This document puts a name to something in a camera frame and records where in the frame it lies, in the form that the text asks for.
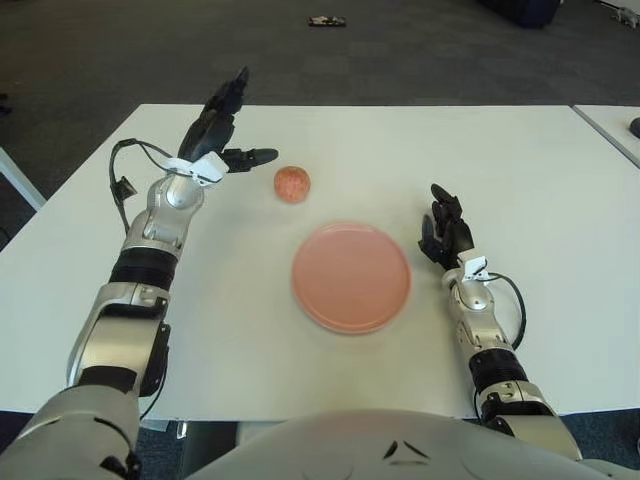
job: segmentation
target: table leg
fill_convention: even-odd
[[[0,173],[7,177],[7,180],[13,185],[13,188],[29,202],[29,205],[31,205],[36,212],[44,206],[46,202],[45,198],[38,192],[24,173],[20,171],[2,147],[0,147]]]

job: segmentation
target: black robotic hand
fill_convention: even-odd
[[[458,267],[458,254],[473,248],[473,237],[469,226],[462,219],[462,206],[458,197],[451,196],[435,183],[431,185],[431,193],[436,199],[431,204],[435,232],[434,220],[425,215],[422,219],[422,239],[418,245],[432,262],[439,263],[445,270],[451,270]]]
[[[207,101],[200,117],[191,124],[182,140],[179,158],[195,162],[214,151],[229,166],[229,173],[237,173],[248,172],[252,167],[278,157],[278,151],[273,149],[224,150],[233,135],[234,115],[242,108],[248,81],[249,69],[244,67],[234,80],[225,82]]]

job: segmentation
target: round plate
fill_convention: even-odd
[[[388,235],[368,225],[336,224],[309,237],[293,261],[293,291],[321,325],[341,333],[372,332],[404,305],[407,260]]]

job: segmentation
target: gray carpet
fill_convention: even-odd
[[[322,14],[347,28],[306,26]],[[640,105],[640,33],[609,16],[567,0],[523,30],[473,0],[0,0],[0,145],[49,197],[137,105],[201,103],[245,64],[253,104]],[[15,235],[33,213],[4,179],[0,203]],[[590,456],[640,467],[637,412],[567,421]],[[172,478],[180,446],[158,435],[147,476]]]

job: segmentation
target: ball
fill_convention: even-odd
[[[276,195],[288,203],[302,202],[311,188],[311,179],[303,168],[284,167],[273,179]]]

